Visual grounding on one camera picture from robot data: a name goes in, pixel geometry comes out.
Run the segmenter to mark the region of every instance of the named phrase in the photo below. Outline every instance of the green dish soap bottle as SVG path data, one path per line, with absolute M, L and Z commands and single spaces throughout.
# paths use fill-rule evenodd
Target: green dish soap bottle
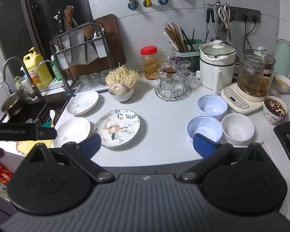
M 56 60 L 55 60 L 55 58 L 54 58 L 54 55 L 51 56 L 51 60 L 52 60 L 53 62 L 56 62 Z M 56 67 L 54 64 L 52 64 L 51 67 L 52 67 L 52 71 L 53 71 L 53 73 L 54 73 L 55 76 L 56 76 L 56 80 L 57 80 L 57 81 L 61 81 L 62 79 L 61 79 L 61 76 L 60 76 L 60 73 L 59 73 L 57 67 Z

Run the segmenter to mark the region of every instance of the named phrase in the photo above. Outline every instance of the red package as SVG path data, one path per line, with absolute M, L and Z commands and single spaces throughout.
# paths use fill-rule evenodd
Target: red package
M 0 163 L 0 182 L 7 185 L 12 178 L 12 173 Z

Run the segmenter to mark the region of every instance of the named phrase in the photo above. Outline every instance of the onion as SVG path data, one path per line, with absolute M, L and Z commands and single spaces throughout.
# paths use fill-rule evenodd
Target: onion
M 121 83 L 113 84 L 109 89 L 108 92 L 112 95 L 123 95 L 129 91 L 128 87 Z

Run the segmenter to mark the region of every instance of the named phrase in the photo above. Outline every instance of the power outlet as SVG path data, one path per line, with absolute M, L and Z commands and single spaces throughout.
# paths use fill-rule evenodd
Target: power outlet
M 232 7 L 229 6 L 230 11 L 235 11 L 235 16 L 233 21 L 244 21 L 243 15 L 246 14 L 248 19 L 247 22 L 254 22 L 253 18 L 256 16 L 258 18 L 257 23 L 260 23 L 261 19 L 261 11 L 254 10 L 254 9 L 245 9 L 245 8 L 239 8 L 239 7 Z

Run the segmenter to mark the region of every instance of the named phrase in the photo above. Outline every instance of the plate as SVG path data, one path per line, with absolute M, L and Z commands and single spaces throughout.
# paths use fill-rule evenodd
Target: plate
M 120 109 L 102 116 L 95 124 L 93 132 L 101 136 L 102 146 L 118 148 L 137 135 L 140 125 L 140 118 L 135 112 Z
M 83 117 L 77 117 L 64 122 L 57 129 L 57 137 L 53 141 L 55 148 L 60 148 L 67 142 L 80 143 L 90 133 L 90 122 Z
M 78 93 L 73 97 L 68 106 L 67 112 L 73 115 L 81 115 L 89 112 L 97 104 L 99 94 L 94 90 Z

